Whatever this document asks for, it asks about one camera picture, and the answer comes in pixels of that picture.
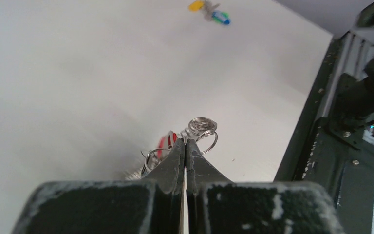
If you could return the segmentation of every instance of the blue keychain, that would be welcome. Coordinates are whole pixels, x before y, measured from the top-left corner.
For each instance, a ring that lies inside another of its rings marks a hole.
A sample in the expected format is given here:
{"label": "blue keychain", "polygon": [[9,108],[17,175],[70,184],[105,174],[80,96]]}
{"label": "blue keychain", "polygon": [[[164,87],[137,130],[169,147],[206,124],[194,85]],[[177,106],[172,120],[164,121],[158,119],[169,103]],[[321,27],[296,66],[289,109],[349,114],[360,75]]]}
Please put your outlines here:
{"label": "blue keychain", "polygon": [[215,10],[212,14],[213,19],[221,24],[224,25],[229,25],[230,24],[230,19],[228,17],[228,14],[226,12],[221,12],[219,10]]}

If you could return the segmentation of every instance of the keychain ring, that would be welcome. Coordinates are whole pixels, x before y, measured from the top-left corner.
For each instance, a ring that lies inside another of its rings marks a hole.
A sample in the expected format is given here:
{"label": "keychain ring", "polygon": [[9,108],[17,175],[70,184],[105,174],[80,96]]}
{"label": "keychain ring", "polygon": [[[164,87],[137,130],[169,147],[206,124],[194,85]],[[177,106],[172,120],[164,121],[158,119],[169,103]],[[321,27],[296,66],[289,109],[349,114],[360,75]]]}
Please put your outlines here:
{"label": "keychain ring", "polygon": [[147,154],[146,159],[144,160],[144,167],[146,168],[146,170],[147,170],[148,172],[151,172],[152,169],[150,169],[150,168],[148,167],[147,163],[148,163],[148,161],[150,160],[150,157],[151,157],[151,156],[155,156],[156,159],[158,160],[158,157],[155,155],[155,152],[157,152],[157,151],[159,151],[159,150],[170,150],[170,149],[157,148],[157,149],[155,149],[155,150],[150,151],[150,152]]}
{"label": "keychain ring", "polygon": [[201,151],[200,153],[202,155],[208,153],[210,150],[212,150],[214,148],[214,146],[216,145],[217,143],[217,140],[219,139],[219,135],[217,134],[217,132],[213,131],[213,130],[207,130],[205,132],[203,132],[199,138],[197,138],[196,142],[198,142],[199,140],[203,139],[204,137],[207,137],[207,136],[210,136],[210,135],[214,135],[214,141],[213,141],[213,144],[210,145],[210,147],[204,151]]}

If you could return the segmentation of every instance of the yellow keychain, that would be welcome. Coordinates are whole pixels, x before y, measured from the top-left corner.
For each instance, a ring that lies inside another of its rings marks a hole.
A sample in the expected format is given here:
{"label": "yellow keychain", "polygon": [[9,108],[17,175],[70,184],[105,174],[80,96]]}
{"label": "yellow keychain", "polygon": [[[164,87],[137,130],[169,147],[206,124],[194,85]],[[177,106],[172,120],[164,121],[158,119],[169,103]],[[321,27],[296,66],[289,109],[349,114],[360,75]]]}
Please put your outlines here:
{"label": "yellow keychain", "polygon": [[190,11],[198,11],[198,10],[200,10],[203,6],[204,6],[204,2],[199,0],[199,1],[195,1],[195,2],[193,2],[192,4],[190,4],[190,5],[188,6],[188,9],[189,9]]}

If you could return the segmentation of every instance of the white table surface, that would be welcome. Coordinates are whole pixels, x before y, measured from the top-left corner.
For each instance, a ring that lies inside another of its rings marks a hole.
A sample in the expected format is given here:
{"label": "white table surface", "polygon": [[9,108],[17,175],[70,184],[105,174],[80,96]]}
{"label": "white table surface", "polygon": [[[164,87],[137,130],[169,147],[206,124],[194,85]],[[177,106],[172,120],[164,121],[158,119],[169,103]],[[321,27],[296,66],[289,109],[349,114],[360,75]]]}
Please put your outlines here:
{"label": "white table surface", "polygon": [[0,233],[40,183],[118,178],[194,117],[227,177],[274,178],[332,35],[271,0],[219,0],[228,27],[159,2],[0,1]]}

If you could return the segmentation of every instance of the scuff mark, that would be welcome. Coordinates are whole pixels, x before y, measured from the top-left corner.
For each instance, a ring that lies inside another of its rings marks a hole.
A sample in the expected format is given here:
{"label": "scuff mark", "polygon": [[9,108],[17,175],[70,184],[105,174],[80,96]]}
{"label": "scuff mark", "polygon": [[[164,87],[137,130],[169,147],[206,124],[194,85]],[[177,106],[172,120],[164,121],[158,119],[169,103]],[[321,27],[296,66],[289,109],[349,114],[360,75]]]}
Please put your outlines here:
{"label": "scuff mark", "polygon": [[293,227],[292,227],[294,224],[293,221],[290,219],[286,219],[285,223],[286,223],[286,226],[284,227],[284,234],[291,234],[293,231]]}
{"label": "scuff mark", "polygon": [[274,220],[278,220],[278,219],[281,219],[281,216],[283,215],[284,213],[284,210],[283,210],[283,202],[281,200],[281,195],[280,194],[276,194],[275,197],[273,198],[273,203],[275,204],[275,207],[272,211],[272,219]]}
{"label": "scuff mark", "polygon": [[253,225],[251,223],[242,224],[242,229],[243,230],[249,230],[251,228],[253,228]]}

